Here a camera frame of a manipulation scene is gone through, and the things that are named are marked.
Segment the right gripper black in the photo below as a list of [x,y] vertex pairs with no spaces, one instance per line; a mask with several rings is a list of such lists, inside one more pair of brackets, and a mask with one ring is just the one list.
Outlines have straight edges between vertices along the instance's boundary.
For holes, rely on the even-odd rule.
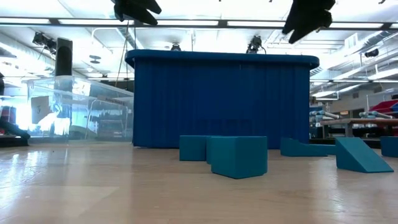
[[[294,44],[309,33],[323,27],[330,27],[332,16],[329,10],[335,5],[336,0],[294,0],[294,7],[289,11],[289,15],[282,29],[283,34],[288,34],[292,30],[289,43]],[[297,12],[315,11],[308,16],[301,16],[295,21]]]

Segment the blue plastic bin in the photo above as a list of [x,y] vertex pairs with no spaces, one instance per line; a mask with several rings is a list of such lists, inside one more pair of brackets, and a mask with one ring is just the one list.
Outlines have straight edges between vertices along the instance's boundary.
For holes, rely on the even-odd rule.
[[131,50],[135,146],[176,148],[182,135],[309,140],[310,55]]

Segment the clear plastic container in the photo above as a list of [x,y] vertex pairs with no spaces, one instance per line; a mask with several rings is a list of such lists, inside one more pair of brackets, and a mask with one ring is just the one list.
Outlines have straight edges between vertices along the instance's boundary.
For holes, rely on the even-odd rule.
[[[27,128],[45,142],[129,141],[132,139],[134,94],[98,81],[74,76],[28,80],[27,97],[48,96],[51,113]],[[98,100],[107,96],[125,106]]]

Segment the white container label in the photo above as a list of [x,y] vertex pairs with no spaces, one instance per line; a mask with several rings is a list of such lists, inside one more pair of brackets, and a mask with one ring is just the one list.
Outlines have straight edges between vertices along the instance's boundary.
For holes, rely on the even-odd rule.
[[97,97],[97,99],[101,100],[101,101],[108,102],[108,103],[117,104],[117,105],[123,105],[123,106],[126,105],[124,101],[121,101],[121,100],[118,100],[118,99],[115,99],[115,98],[110,98],[110,97],[107,97],[107,96],[100,95],[100,96]]

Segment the black spotlight cluster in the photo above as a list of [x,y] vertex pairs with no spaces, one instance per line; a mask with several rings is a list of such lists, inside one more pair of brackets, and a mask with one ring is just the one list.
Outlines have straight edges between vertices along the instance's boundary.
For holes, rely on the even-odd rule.
[[57,41],[45,36],[43,32],[35,32],[32,43],[42,46],[51,54],[55,54],[57,51]]

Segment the white metal rack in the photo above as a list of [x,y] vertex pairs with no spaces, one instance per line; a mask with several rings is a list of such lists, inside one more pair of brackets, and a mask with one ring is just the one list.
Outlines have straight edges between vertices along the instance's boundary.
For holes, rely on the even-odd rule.
[[398,88],[390,88],[378,93],[366,95],[367,110],[370,110],[373,106],[381,102],[391,101],[394,95],[398,95]]

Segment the wooden workbench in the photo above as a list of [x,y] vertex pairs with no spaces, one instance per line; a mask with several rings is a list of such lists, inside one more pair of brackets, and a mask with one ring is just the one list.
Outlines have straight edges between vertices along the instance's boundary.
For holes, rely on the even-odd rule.
[[353,125],[354,124],[376,124],[380,126],[387,126],[388,133],[393,135],[393,127],[398,127],[398,119],[360,119],[360,118],[344,118],[344,119],[333,119],[321,121],[320,124],[323,126],[323,138],[328,136],[327,126],[342,124],[345,127],[345,136],[353,137]]

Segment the red storage bin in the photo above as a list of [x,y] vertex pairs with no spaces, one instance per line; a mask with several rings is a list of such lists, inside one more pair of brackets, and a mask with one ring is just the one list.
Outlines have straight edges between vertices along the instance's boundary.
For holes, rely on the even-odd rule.
[[369,110],[384,114],[398,113],[398,100],[382,101],[377,105],[370,107]]

